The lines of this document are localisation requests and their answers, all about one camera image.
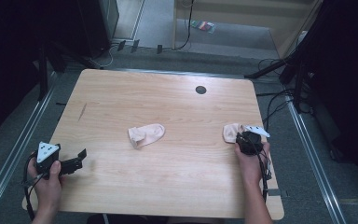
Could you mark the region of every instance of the table top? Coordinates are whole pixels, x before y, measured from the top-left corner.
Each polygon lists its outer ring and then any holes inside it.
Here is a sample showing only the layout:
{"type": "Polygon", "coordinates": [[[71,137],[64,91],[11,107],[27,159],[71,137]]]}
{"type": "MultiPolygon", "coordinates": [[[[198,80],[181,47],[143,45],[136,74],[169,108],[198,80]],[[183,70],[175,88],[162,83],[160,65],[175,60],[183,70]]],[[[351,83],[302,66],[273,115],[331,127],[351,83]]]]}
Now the table top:
{"type": "MultiPolygon", "coordinates": [[[[262,126],[249,80],[84,70],[50,141],[61,144],[61,161],[88,152],[66,177],[61,210],[242,218],[241,172],[222,135],[230,123],[262,126]],[[152,123],[164,136],[134,149],[128,129],[152,123]]],[[[274,172],[268,188],[278,188],[274,172]]],[[[280,196],[267,207],[283,217],[280,196]]]]}

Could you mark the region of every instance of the white triangular marker plate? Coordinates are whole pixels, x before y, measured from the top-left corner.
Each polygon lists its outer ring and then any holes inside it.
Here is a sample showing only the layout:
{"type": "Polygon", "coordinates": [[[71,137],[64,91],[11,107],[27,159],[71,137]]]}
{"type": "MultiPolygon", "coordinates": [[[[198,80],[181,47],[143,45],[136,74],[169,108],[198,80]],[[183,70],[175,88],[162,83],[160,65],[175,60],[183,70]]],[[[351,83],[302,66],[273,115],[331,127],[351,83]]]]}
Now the white triangular marker plate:
{"type": "Polygon", "coordinates": [[[251,133],[258,133],[266,137],[270,137],[269,133],[267,133],[262,127],[246,125],[245,128],[251,133]]]}
{"type": "Polygon", "coordinates": [[[44,142],[39,143],[39,149],[37,151],[37,162],[44,161],[47,157],[60,149],[58,146],[47,144],[44,142]]]}

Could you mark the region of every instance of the scratch on table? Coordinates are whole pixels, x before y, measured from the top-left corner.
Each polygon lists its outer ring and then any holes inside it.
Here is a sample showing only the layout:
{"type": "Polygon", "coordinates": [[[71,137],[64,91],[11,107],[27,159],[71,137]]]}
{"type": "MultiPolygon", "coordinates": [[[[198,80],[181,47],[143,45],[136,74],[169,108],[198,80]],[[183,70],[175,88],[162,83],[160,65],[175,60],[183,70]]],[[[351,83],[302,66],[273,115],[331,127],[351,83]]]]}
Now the scratch on table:
{"type": "Polygon", "coordinates": [[[83,116],[84,111],[86,110],[86,106],[87,106],[87,103],[84,104],[83,109],[81,110],[81,113],[80,113],[80,117],[79,117],[79,119],[77,120],[77,122],[79,122],[80,119],[81,119],[81,117],[83,116]]]}

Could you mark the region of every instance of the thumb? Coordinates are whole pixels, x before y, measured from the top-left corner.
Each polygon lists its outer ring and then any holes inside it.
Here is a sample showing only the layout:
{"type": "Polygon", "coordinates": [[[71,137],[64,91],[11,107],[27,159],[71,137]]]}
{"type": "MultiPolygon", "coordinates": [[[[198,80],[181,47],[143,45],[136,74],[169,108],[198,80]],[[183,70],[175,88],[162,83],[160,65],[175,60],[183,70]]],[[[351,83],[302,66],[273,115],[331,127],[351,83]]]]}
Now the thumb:
{"type": "Polygon", "coordinates": [[[53,162],[50,168],[50,176],[58,177],[60,170],[61,170],[61,163],[59,161],[53,162]]]}

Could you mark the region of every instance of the black dot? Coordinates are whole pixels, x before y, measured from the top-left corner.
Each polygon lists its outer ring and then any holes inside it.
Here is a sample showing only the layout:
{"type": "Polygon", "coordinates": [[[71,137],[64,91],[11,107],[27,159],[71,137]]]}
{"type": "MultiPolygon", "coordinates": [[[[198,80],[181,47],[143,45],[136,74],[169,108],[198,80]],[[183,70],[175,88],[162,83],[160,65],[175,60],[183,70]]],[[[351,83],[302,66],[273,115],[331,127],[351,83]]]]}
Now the black dot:
{"type": "Polygon", "coordinates": [[[206,92],[206,88],[203,86],[198,86],[198,87],[196,87],[196,92],[198,94],[204,94],[206,92]]]}

